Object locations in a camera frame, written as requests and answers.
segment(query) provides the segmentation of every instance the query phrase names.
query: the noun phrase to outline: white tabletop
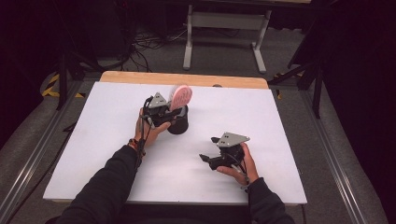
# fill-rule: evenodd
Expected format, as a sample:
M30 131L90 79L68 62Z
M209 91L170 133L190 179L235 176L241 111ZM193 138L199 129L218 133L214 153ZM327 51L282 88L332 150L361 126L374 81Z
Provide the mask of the white tabletop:
M94 84L78 124L44 193L44 199L71 201L113 153L134 136L139 108L173 86ZM246 204L233 178L212 171L199 154L219 155L210 140L224 132L247 142L260 176L286 204L306 203L274 97L269 90L191 87L189 129L162 133L146 148L127 203Z

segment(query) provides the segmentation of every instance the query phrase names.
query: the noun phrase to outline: table leg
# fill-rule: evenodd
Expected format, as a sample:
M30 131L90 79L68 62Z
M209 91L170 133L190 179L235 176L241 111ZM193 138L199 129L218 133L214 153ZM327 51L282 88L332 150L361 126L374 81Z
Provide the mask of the table leg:
M251 43L253 47L254 57L256 58L257 66L259 67L260 73L266 73L266 68L264 65L264 60L262 59L262 53L260 52L260 47L262 46L262 40L264 39L265 31L267 30L268 22L270 21L271 10L265 12L265 16L262 17L262 25L260 27L259 36L257 42Z
M189 14L187 16L187 44L186 51L184 52L184 63L183 69L189 70L191 67L191 55L192 55L192 5L189 5Z

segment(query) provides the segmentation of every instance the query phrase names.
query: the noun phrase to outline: gray floor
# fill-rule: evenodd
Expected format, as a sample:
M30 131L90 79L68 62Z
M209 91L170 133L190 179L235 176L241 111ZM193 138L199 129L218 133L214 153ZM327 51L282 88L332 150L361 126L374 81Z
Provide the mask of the gray floor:
M266 75L261 75L257 71L249 46L250 41L255 38L255 34L251 32L241 31L235 37L226 37L213 31L194 30L190 71L182 70L185 47L183 39L173 41L160 49L147 49L142 53L148 59L149 67L153 72L264 77L270 80L274 74L288 71L286 65L303 37L299 31L268 30L262 46L262 55L268 70ZM144 63L142 58L139 59L136 55L134 58ZM128 62L124 69L136 71L136 66ZM97 75L89 74L82 82L79 92L89 93L93 82L98 80ZM285 86L280 86L282 99L277 100L276 97L275 99L294 159L301 172L308 200L305 207L307 223L353 223L342 194L334 181L332 169L326 160L314 122L309 116L310 111L304 105L301 93L290 88L293 82L295 80L292 78L286 81ZM45 174L45 172L66 138L63 129L78 120L85 101L86 98L73 98L21 198L26 196L40 176L46 176L11 223L44 223L51 217L59 216L66 208L67 203L53 203L42 199L45 187L50 181L50 171L54 167L49 173ZM57 113L55 112L56 105L57 98L45 97L44 102L24 121L0 151L1 201L6 198L21 168L46 130L51 117ZM388 223L381 203L347 141L325 90L322 92L320 115L320 121L329 137L336 158L346 173L367 223ZM303 223L300 206L287 207L287 212L293 216L296 223Z

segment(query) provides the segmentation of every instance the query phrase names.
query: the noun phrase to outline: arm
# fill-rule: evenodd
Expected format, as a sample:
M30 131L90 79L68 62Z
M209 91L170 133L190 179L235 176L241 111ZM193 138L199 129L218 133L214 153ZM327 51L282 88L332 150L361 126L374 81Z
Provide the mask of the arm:
M247 193L251 218L261 224L294 223L293 219L285 212L285 204L282 203L275 193L268 189L263 178L259 178L256 165L248 150L248 145L241 143L241 147L244 149L244 161L250 181ZM217 171L234 177L241 185L247 184L245 178L237 173L235 169L220 166Z
M247 193L253 220L258 223L294 223L285 212L285 204L268 189L262 177L250 184Z
M140 139L142 136L141 125L141 119L138 119L134 139ZM143 122L143 125L145 146L149 147L158 134L165 131L171 124L165 122L154 130L151 130L146 122ZM132 143L115 152L113 157L106 162L105 167L91 178L76 199L64 210L57 223L114 222L131 192L137 162L140 162L137 148Z

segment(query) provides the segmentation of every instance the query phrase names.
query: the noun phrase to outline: white stand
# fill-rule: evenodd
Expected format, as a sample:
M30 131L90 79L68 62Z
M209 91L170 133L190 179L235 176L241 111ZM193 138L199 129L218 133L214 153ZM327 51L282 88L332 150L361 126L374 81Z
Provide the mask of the white stand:
M183 69L189 70L191 68L192 27L245 29L259 31L257 41L252 43L252 47L259 71L264 74L266 69L260 48L262 46L262 40L264 38L270 16L271 10L267 10L264 16L192 12L192 5L189 5L189 14L187 17L187 44L186 51L184 53Z

